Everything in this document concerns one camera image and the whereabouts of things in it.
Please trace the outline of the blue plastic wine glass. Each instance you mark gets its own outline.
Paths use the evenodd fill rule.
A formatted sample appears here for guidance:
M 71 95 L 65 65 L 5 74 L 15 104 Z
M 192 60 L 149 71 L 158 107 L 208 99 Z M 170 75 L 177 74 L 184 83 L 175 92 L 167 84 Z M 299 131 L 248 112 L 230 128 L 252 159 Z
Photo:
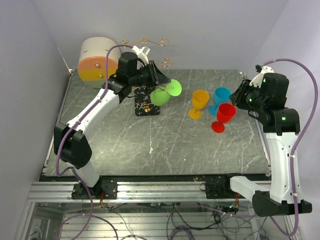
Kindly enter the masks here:
M 213 105 L 208 108 L 208 112 L 212 116 L 216 116 L 218 108 L 221 104 L 227 103 L 229 97 L 231 96 L 231 91 L 226 87 L 218 87 L 213 95 Z

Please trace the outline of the red plastic wine glass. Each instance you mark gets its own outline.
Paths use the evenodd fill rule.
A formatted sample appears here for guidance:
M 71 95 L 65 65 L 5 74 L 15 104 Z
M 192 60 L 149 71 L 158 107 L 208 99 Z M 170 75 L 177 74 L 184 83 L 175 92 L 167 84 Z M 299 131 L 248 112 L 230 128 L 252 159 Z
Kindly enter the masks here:
M 230 103 L 222 103 L 217 110 L 216 118 L 211 124 L 211 129 L 215 133 L 222 133 L 225 130 L 225 124 L 232 120 L 236 115 L 236 108 Z

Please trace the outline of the green plastic wine glass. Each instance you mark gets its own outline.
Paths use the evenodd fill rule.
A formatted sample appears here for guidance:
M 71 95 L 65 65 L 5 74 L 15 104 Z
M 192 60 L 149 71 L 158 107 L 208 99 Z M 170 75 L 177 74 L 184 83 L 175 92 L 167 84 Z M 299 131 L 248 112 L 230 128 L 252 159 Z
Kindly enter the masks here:
M 171 97 L 177 97 L 182 93 L 182 85 L 176 79 L 171 79 L 165 87 L 157 87 L 150 93 L 151 103 L 156 106 L 166 104 Z

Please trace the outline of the orange plastic wine glass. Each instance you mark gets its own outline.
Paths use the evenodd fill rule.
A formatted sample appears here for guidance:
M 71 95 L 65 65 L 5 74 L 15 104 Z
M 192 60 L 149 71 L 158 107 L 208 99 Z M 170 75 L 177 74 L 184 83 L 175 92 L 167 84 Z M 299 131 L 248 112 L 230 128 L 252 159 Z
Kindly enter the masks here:
M 193 92 L 191 104 L 192 109 L 188 111 L 188 116 L 193 119 L 197 120 L 202 116 L 201 110 L 207 105 L 210 99 L 210 95 L 207 91 L 198 89 Z

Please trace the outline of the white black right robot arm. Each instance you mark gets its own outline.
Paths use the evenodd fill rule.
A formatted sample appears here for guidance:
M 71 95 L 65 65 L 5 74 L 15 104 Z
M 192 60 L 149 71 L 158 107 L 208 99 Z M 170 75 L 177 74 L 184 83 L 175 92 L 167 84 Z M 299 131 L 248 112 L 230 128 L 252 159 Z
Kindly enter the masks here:
M 230 96 L 238 109 L 260 122 L 269 147 L 271 184 L 263 187 L 243 175 L 234 175 L 220 186 L 226 198 L 236 193 L 251 201 L 260 217 L 308 214 L 312 204 L 304 200 L 300 187 L 295 144 L 301 136 L 300 117 L 285 106 L 289 80 L 283 74 L 259 73 L 244 79 Z

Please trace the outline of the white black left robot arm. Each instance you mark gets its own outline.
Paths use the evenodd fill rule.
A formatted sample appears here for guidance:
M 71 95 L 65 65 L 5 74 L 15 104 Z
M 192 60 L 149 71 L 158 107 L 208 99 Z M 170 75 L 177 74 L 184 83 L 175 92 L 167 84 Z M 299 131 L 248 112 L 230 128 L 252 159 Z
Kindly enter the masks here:
M 152 60 L 138 67 L 142 61 L 136 53 L 122 53 L 117 70 L 102 85 L 96 97 L 67 124 L 59 122 L 54 127 L 56 175 L 61 177 L 64 174 L 59 170 L 59 163 L 65 162 L 78 179 L 77 185 L 83 187 L 91 199 L 98 198 L 105 191 L 103 181 L 91 163 L 89 136 L 92 131 L 128 97 L 134 87 L 154 88 L 171 81 Z

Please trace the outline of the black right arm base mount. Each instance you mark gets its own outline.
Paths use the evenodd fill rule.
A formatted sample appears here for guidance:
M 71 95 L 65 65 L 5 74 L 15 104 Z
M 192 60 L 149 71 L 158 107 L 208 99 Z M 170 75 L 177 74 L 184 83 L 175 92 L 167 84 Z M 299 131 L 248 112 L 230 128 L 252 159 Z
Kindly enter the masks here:
M 211 174 L 204 175 L 200 180 L 199 189 L 205 192 L 207 199 L 233 199 L 236 192 L 231 190 L 230 181 L 232 177 L 244 177 L 241 173 Z

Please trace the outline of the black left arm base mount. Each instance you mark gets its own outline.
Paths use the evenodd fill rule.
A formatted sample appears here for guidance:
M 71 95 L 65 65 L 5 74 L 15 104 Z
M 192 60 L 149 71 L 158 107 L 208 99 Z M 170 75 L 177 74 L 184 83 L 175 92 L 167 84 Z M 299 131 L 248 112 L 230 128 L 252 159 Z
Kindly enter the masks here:
M 118 184 L 108 178 L 101 178 L 94 187 L 88 187 L 92 199 L 115 200 L 118 193 Z M 73 200 L 89 200 L 88 191 L 83 183 L 73 186 L 71 198 Z

